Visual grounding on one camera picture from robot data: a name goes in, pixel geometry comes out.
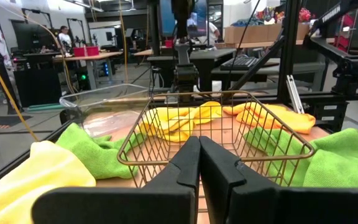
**cardboard box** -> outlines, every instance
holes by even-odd
[[[240,43],[245,27],[225,27],[224,42],[227,44]],[[250,26],[247,28],[242,43],[266,42],[268,26]]]
[[[277,39],[282,25],[272,24],[264,26],[250,26],[244,35],[242,43],[270,42]],[[226,44],[238,44],[245,27],[225,27],[224,42]],[[309,32],[309,24],[298,24],[297,40],[303,40]]]

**keyboard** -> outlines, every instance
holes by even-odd
[[[236,61],[234,62],[233,68],[231,68],[231,64],[233,63],[234,58],[224,62],[221,65],[222,71],[241,71],[241,70],[248,70],[250,67],[255,65],[258,62],[258,58],[255,57],[247,57],[245,55],[237,56]],[[266,62],[263,67],[275,66],[279,65],[279,63],[274,62]]]

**clear plastic bin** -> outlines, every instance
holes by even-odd
[[[91,137],[134,125],[149,100],[149,90],[122,84],[63,96],[60,104]]]

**orange towel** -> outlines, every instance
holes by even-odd
[[[310,114],[298,114],[287,110],[284,106],[264,105],[273,114],[278,116],[286,125],[294,131],[302,134],[309,134],[316,122]],[[228,114],[237,115],[236,120],[250,126],[259,126],[265,129],[280,129],[282,124],[269,115],[265,109],[255,102],[243,103],[234,107],[224,106],[223,111]]]

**gold wire basket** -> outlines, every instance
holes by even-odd
[[[227,99],[223,93],[231,93],[231,97]],[[162,101],[173,96],[189,95],[194,98],[200,98],[200,95],[203,95],[213,100],[199,107],[181,108],[178,103],[156,107],[158,102],[161,105]],[[245,100],[243,111],[247,111],[242,114],[241,122],[236,119],[241,115],[225,112],[235,106],[233,99],[239,95]],[[262,119],[262,116],[256,116],[256,114],[263,113],[265,113],[265,118],[270,116],[270,122]],[[280,124],[279,136],[282,132],[290,135],[287,142],[282,142],[284,140],[280,139],[279,143],[272,136],[273,124],[275,124],[275,131],[277,131],[277,124]],[[259,138],[248,134],[255,128],[259,128],[262,132]],[[117,159],[128,166],[135,186],[143,187],[169,163],[189,136],[209,137],[239,156],[247,166],[282,186],[291,184],[299,160],[314,154],[314,149],[308,141],[294,132],[249,92],[225,91],[168,93],[151,97],[124,140]],[[261,143],[262,136],[265,136],[264,139],[269,141],[270,145],[273,144],[273,152],[266,153],[267,144],[263,146]],[[298,141],[302,145],[301,150],[296,154],[288,153],[292,141]],[[286,169],[289,164],[293,169]],[[269,172],[271,169],[277,170],[276,175],[271,175]]]

